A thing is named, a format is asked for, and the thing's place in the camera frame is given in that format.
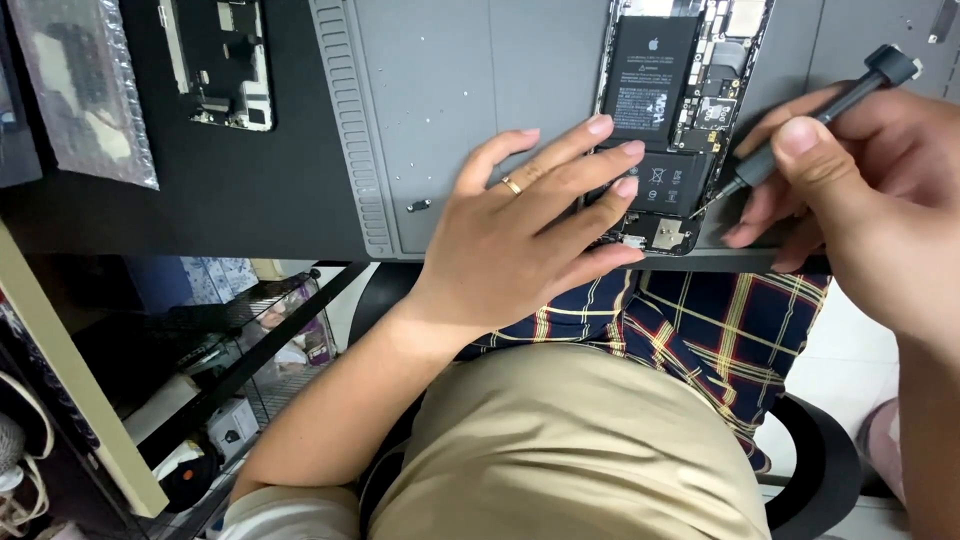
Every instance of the precision screwdriver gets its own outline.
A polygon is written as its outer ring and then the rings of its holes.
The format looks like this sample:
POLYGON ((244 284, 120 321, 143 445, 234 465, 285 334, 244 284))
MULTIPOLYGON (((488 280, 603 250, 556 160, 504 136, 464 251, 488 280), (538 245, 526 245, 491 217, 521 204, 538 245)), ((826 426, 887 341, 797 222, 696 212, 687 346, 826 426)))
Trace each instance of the precision screwdriver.
MULTIPOLYGON (((911 59, 903 54, 897 45, 883 45, 864 61, 867 74, 850 85, 823 107, 812 112, 822 123, 829 125, 837 116, 847 112, 862 102, 875 90, 896 88, 910 80, 919 79, 924 73, 924 65, 919 59, 911 59)), ((773 144, 768 140, 741 161, 733 170, 734 178, 724 185, 712 199, 690 216, 690 219, 707 211, 713 203, 729 197, 744 187, 756 187, 777 170, 777 158, 773 144)))

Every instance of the floor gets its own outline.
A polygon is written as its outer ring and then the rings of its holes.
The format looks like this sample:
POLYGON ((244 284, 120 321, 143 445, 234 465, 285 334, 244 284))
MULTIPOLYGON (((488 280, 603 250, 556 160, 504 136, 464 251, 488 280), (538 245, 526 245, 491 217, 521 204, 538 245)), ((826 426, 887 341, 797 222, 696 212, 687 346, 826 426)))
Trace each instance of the floor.
MULTIPOLYGON (((374 268, 375 265, 368 268, 328 307, 340 350, 347 345, 350 317, 374 268)), ((339 270, 321 269, 321 282, 329 281, 339 270)), ((864 315, 835 283, 786 387, 788 392, 828 412, 855 435, 874 407, 897 395, 899 373, 894 336, 864 315)), ((793 474, 793 443, 777 419, 768 416, 756 441, 773 461, 771 474, 793 474)))

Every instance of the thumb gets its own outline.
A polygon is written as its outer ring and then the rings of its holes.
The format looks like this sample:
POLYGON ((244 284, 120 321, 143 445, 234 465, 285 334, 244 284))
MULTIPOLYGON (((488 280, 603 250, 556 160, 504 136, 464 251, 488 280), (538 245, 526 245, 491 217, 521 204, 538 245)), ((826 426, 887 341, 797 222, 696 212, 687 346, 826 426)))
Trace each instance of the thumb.
POLYGON ((771 142, 780 172, 817 214, 827 236, 874 215, 878 193, 863 180, 853 156, 827 126, 798 116, 771 142))

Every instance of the gold ring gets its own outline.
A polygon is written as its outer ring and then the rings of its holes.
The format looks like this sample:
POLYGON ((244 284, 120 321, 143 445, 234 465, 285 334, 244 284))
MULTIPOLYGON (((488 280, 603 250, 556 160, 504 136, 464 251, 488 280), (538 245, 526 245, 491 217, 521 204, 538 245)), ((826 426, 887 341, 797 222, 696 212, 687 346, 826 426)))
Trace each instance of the gold ring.
POLYGON ((519 185, 516 185, 516 184, 514 183, 514 181, 510 180, 510 177, 509 177, 509 176, 505 176, 505 177, 501 178, 501 179, 500 179, 500 182, 506 184, 507 187, 509 187, 510 190, 513 191, 513 193, 516 193, 517 195, 523 193, 523 190, 520 189, 520 186, 519 186, 519 185))

